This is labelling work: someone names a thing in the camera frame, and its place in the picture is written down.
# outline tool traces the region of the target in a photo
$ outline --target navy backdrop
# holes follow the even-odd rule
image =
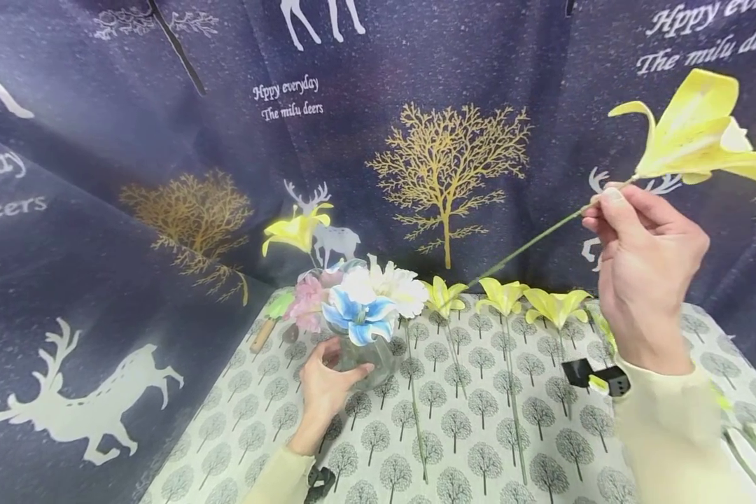
[[[647,128],[608,110],[641,99],[658,115],[693,67],[739,78],[735,116],[756,146],[756,2],[355,0],[337,2],[334,24],[322,0],[0,1],[0,412],[11,393],[34,404],[32,372],[47,370],[40,349],[55,354],[45,333],[61,334],[57,317],[82,330],[61,397],[98,391],[148,344],[155,365],[135,370],[159,380],[171,366],[185,381],[164,378],[164,409],[154,381],[129,404],[87,401],[100,403],[87,415],[122,414],[139,444],[130,456],[107,435],[98,452],[121,451],[102,463],[85,457],[85,439],[44,430],[35,409],[38,430],[0,414],[0,504],[140,497],[269,293],[312,266],[284,245],[260,254],[263,228],[292,211],[284,180],[306,201],[326,184],[341,228],[325,238],[330,261],[355,244],[424,279],[468,281],[588,201],[589,181],[627,179]],[[279,96],[265,101],[273,85]],[[420,250],[442,227],[406,239],[414,226],[395,215],[413,212],[389,200],[374,168],[393,128],[408,138],[412,103],[435,118],[510,107],[496,129],[518,133],[504,173],[451,217],[465,237],[451,237],[450,269],[442,246]],[[672,182],[654,190],[712,238],[689,301],[756,367],[756,185]],[[203,213],[214,197],[239,218]],[[177,211],[218,233],[171,228]],[[498,276],[595,291],[591,239],[569,223]]]

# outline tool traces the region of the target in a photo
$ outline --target fingernail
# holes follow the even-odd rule
[[[625,201],[625,197],[622,194],[622,191],[616,189],[616,187],[605,188],[605,190],[602,191],[602,195],[604,195],[609,202],[615,205],[618,205]]]

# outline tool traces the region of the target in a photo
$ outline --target hand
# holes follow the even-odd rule
[[[316,345],[300,370],[304,398],[302,421],[288,443],[288,448],[299,455],[314,454],[330,421],[344,407],[347,391],[375,368],[372,364],[362,364],[346,372],[331,370],[339,362],[340,351],[339,338],[327,339]]]
[[[602,242],[599,297],[622,359],[661,375],[693,371],[680,308],[708,235],[663,197],[608,184],[583,226]]]

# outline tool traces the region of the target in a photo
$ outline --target wooden handle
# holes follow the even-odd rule
[[[260,353],[263,345],[266,344],[266,340],[269,339],[269,335],[272,334],[275,324],[277,324],[276,318],[266,319],[266,322],[263,323],[262,328],[258,331],[258,335],[255,336],[255,341],[252,341],[252,345],[249,347],[249,351],[251,351],[252,354]]]

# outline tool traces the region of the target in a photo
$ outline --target glass vase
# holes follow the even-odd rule
[[[382,336],[374,336],[371,344],[358,346],[350,340],[346,330],[329,324],[330,329],[335,337],[339,338],[341,343],[341,354],[339,355],[339,365],[336,371],[350,371],[362,364],[372,363],[375,368],[363,380],[357,381],[351,391],[364,392],[383,385],[389,377],[395,374],[400,367],[400,357],[392,354],[389,343]]]

